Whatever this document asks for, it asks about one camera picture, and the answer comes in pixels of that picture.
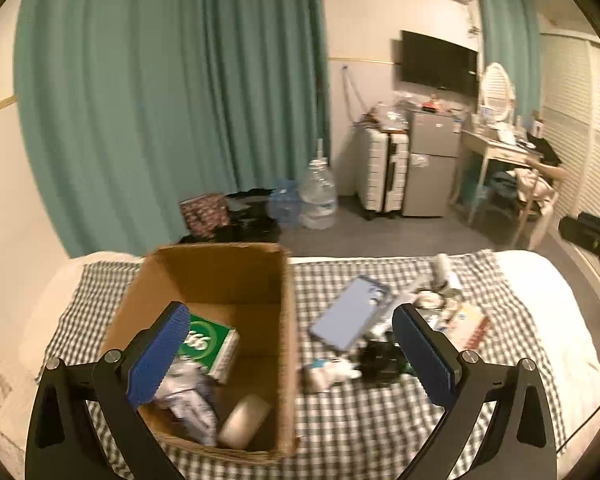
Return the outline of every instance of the white wardrobe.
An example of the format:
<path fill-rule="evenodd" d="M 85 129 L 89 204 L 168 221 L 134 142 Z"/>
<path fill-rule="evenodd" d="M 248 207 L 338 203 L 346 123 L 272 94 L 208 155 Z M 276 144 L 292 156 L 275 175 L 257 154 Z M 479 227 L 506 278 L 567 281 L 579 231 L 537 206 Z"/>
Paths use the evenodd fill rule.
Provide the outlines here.
<path fill-rule="evenodd" d="M 600 216 L 600 42 L 556 32 L 544 34 L 542 46 L 544 136 L 570 172 L 557 217 L 581 211 Z M 600 294 L 600 263 L 574 246 L 570 253 L 594 273 Z"/>

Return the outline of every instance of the white desk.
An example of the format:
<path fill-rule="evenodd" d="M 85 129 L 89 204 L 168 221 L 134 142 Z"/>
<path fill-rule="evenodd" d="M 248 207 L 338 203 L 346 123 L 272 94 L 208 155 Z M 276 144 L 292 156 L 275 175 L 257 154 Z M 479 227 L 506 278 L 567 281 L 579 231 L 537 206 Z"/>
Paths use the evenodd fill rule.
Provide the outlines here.
<path fill-rule="evenodd" d="M 471 153 L 478 153 L 482 155 L 482 167 L 480 168 L 480 177 L 478 184 L 475 188 L 474 199 L 469 209 L 468 224 L 471 225 L 474 222 L 475 212 L 478 208 L 479 196 L 478 192 L 484 185 L 484 178 L 487 174 L 487 167 L 490 160 L 500 160 L 502 162 L 510 162 L 516 166 L 522 166 L 528 168 L 529 165 L 526 163 L 528 158 L 534 158 L 538 162 L 542 158 L 542 155 L 538 152 L 532 152 L 531 150 L 525 150 L 519 146 L 511 146 L 505 144 L 499 140 L 493 140 L 489 137 L 476 134 L 474 132 L 468 132 L 462 130 L 462 138 L 460 140 L 460 153 L 458 155 L 458 166 L 456 169 L 456 190 L 451 198 L 451 203 L 455 204 L 460 196 L 460 190 L 462 187 L 462 177 L 464 175 L 464 167 L 469 162 Z"/>

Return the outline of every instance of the silver screw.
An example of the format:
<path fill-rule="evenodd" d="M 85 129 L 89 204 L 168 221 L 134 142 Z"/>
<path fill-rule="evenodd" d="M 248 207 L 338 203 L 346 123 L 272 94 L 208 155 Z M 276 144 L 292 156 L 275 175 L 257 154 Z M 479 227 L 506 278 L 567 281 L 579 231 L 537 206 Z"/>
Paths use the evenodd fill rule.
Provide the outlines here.
<path fill-rule="evenodd" d="M 533 372 L 536 369 L 536 363 L 533 362 L 531 359 L 525 357 L 524 359 L 522 359 L 522 367 L 525 370 Z"/>
<path fill-rule="evenodd" d="M 464 352 L 462 352 L 462 359 L 468 363 L 477 363 L 478 362 L 478 354 L 475 353 L 473 350 L 465 350 Z"/>
<path fill-rule="evenodd" d="M 59 366 L 60 366 L 60 359 L 58 359 L 57 357 L 50 357 L 49 361 L 46 362 L 47 370 L 55 370 Z"/>
<path fill-rule="evenodd" d="M 109 350 L 106 354 L 104 354 L 104 360 L 107 363 L 117 363 L 120 361 L 122 354 L 120 350 Z"/>

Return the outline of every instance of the blue gripper pad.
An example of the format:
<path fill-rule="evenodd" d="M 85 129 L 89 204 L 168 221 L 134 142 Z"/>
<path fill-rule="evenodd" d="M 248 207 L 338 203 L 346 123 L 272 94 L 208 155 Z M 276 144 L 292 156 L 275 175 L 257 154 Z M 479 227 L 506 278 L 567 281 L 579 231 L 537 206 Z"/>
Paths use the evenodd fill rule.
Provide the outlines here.
<path fill-rule="evenodd" d="M 445 335 L 432 330 L 415 310 L 398 306 L 392 322 L 395 340 L 416 372 L 429 400 L 446 410 L 450 409 L 456 402 L 456 384 L 461 373 L 456 361 L 458 352 Z M 433 342 L 434 338 L 442 348 Z"/>
<path fill-rule="evenodd" d="M 154 398 L 178 348 L 189 333 L 191 320 L 186 305 L 178 303 L 169 317 L 164 320 L 160 317 L 149 329 L 155 333 L 154 338 L 146 343 L 144 351 L 128 371 L 126 396 L 134 408 Z"/>

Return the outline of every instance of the checkered cloth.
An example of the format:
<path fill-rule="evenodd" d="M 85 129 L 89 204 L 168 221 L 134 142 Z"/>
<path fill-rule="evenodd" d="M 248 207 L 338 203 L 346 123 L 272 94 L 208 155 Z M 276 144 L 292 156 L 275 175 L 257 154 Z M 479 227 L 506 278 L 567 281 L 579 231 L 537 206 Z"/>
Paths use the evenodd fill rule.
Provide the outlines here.
<path fill-rule="evenodd" d="M 478 348 L 492 363 L 515 365 L 523 357 L 538 364 L 552 414 L 556 445 L 565 440 L 560 399 L 552 368 L 524 304 L 514 295 L 491 251 L 452 257 L 464 300 L 479 304 L 491 327 Z M 421 272 L 430 274 L 430 258 L 335 260 L 296 264 L 296 311 L 299 359 L 307 365 L 334 353 L 308 336 L 312 323 L 347 284 L 366 274 L 391 286 L 405 288 Z M 138 264 L 97 262 L 85 266 L 82 279 L 46 358 L 55 355 L 67 364 L 92 362 L 107 325 Z M 486 432 L 494 403 L 485 404 L 450 478 L 465 473 Z M 114 471 L 132 478 L 113 442 L 97 403 L 90 403 L 94 426 Z M 346 381 L 324 394 L 300 394 L 296 399 L 296 433 L 301 444 L 295 456 L 274 466 L 242 465 L 213 460 L 163 446 L 189 479 L 387 479 L 396 478 L 416 455 L 443 410 L 427 399 L 417 379 L 407 376 L 391 386 L 368 387 Z"/>

